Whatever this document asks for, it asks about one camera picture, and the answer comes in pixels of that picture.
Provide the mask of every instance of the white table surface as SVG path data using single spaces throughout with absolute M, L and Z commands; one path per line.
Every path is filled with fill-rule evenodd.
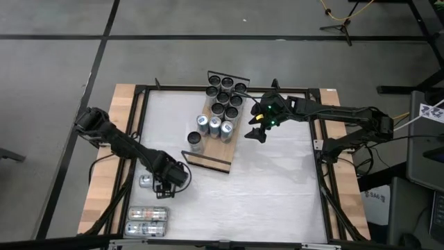
M 180 152 L 189 150 L 187 135 L 196 130 L 204 103 L 204 92 L 150 91 L 141 143 L 185 162 Z M 140 175 L 148 172 L 137 162 L 130 206 L 170 208 L 162 239 L 327 242 L 309 124 L 285 122 L 260 144 L 244 138 L 253 104 L 248 99 L 244 105 L 229 174 L 190 165 L 188 189 L 174 199 L 156 199 L 139 187 Z

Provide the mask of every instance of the can lid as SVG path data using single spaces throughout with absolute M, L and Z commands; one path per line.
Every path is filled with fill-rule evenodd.
M 225 77 L 224 79 L 222 79 L 222 86 L 223 87 L 229 88 L 229 87 L 233 86 L 233 84 L 234 84 L 234 81 L 230 77 Z
M 218 127 L 221 126 L 221 123 L 222 123 L 221 118 L 219 118 L 219 117 L 211 117 L 210 127 L 218 128 Z
M 211 85 L 217 86 L 219 83 L 221 83 L 221 78 L 218 77 L 218 76 L 210 76 L 210 77 L 208 78 L 208 82 L 209 82 Z
M 221 130 L 224 133 L 229 133 L 233 130 L 233 124 L 231 122 L 222 122 Z
M 234 90 L 236 92 L 245 93 L 247 91 L 247 86 L 243 83 L 236 83 Z
M 235 107 L 229 107 L 225 110 L 225 115 L 228 118 L 236 118 L 237 114 L 239 114 L 239 111 L 237 111 L 237 108 Z
M 191 144 L 198 144 L 200 142 L 200 133 L 195 131 L 188 134 L 188 142 Z
M 207 94 L 207 96 L 209 97 L 215 97 L 217 95 L 217 87 L 214 86 L 209 86 L 207 87 L 207 89 L 205 90 L 205 93 Z
M 216 98 L 217 98 L 217 101 L 219 101 L 221 103 L 226 103 L 228 101 L 228 99 L 230 99 L 230 96 L 225 92 L 220 92 Z
M 208 117 L 206 115 L 199 115 L 197 116 L 196 120 L 199 125 L 204 125 L 208 123 Z
M 240 96 L 234 95 L 230 98 L 230 103 L 232 106 L 239 107 L 242 105 L 242 98 Z
M 215 103 L 215 104 L 213 104 L 213 106 L 211 106 L 211 111 L 214 114 L 222 114 L 224 110 L 225 110 L 225 108 L 220 103 Z

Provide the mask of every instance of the metal can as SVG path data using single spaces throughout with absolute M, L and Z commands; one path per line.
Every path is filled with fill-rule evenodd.
M 224 79 L 222 79 L 222 84 L 221 84 L 222 92 L 230 93 L 231 90 L 233 89 L 233 86 L 234 86 L 234 81 L 230 77 L 225 77 Z
M 210 136 L 217 138 L 221 134 L 222 121 L 219 117 L 211 117 L 210 120 Z
M 196 121 L 197 131 L 200 133 L 200 135 L 208 135 L 208 117 L 206 115 L 198 115 Z
M 207 97 L 205 105 L 207 107 L 211 107 L 211 105 L 216 103 L 216 97 L 218 92 L 219 91 L 217 90 L 217 87 L 214 86 L 207 87 L 207 89 L 205 90 L 205 96 Z
M 142 174 L 139 178 L 139 186 L 141 188 L 152 188 L 153 176 L 150 174 Z
M 231 142 L 233 136 L 233 124 L 231 122 L 222 122 L 221 125 L 221 141 L 224 143 Z
M 208 78 L 208 83 L 209 83 L 211 86 L 216 87 L 218 90 L 221 89 L 221 78 L 218 77 L 218 76 L 210 76 L 210 77 Z
M 241 110 L 243 102 L 242 97 L 233 94 L 233 96 L 230 98 L 230 107 L 235 107 L 237 110 Z
M 128 209 L 128 219 L 133 221 L 166 222 L 169 209 L 157 206 L 133 206 Z
M 216 97 L 216 101 L 224 106 L 227 106 L 230 102 L 230 95 L 225 92 L 220 92 Z
M 134 237 L 164 237 L 167 233 L 166 222 L 126 222 L 125 234 Z
M 239 111 L 235 107 L 229 107 L 225 109 L 225 121 L 231 122 L 233 128 L 236 128 L 237 119 L 239 118 Z
M 200 133 L 193 131 L 188 134 L 187 139 L 192 153 L 203 153 L 203 142 Z
M 243 83 L 236 83 L 236 85 L 234 86 L 234 91 L 237 93 L 246 94 L 247 93 L 247 85 L 245 85 Z
M 219 119 L 223 119 L 223 112 L 225 111 L 225 107 L 220 103 L 215 103 L 211 106 L 211 116 L 218 117 Z

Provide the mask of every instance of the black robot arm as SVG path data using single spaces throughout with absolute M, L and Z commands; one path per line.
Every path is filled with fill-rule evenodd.
M 122 133 L 110 122 L 108 114 L 99 108 L 88 108 L 76 120 L 74 128 L 80 136 L 88 136 L 88 140 L 97 148 L 100 143 L 109 143 L 111 151 L 116 156 L 125 159 L 138 158 L 146 170 L 152 173 L 154 179 L 163 185 L 170 183 L 182 187 L 188 179 L 183 163 L 176 161 L 164 151 L 147 149 Z
M 284 99 L 276 91 L 271 91 L 265 93 L 260 103 L 252 107 L 251 115 L 254 117 L 249 124 L 260 124 L 260 127 L 254 128 L 245 137 L 261 143 L 266 140 L 265 130 L 279 126 L 289 119 L 297 122 L 324 119 L 360 126 L 360 130 L 339 139 L 324 138 L 318 151 L 321 159 L 327 163 L 335 163 L 344 149 L 356 149 L 367 142 L 386 142 L 393 139 L 393 120 L 374 107 L 327 106 L 298 97 Z

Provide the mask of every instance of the tripod stand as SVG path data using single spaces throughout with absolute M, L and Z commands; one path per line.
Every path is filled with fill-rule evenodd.
M 350 17 L 353 12 L 355 11 L 356 7 L 358 6 L 359 0 L 356 1 L 355 5 L 353 6 L 352 11 L 350 11 L 350 13 L 348 14 L 348 17 Z M 325 14 L 328 15 L 329 13 L 331 13 L 332 10 L 327 9 L 325 10 Z M 347 31 L 347 25 L 350 24 L 350 19 L 347 18 L 344 23 L 342 24 L 338 24 L 338 25 L 331 25 L 331 26 L 324 26 L 324 27 L 320 27 L 319 29 L 324 31 L 330 28 L 334 28 L 342 33 L 345 34 L 345 39 L 347 40 L 348 46 L 352 46 L 352 40 L 350 39 L 350 36 L 348 35 L 348 31 Z

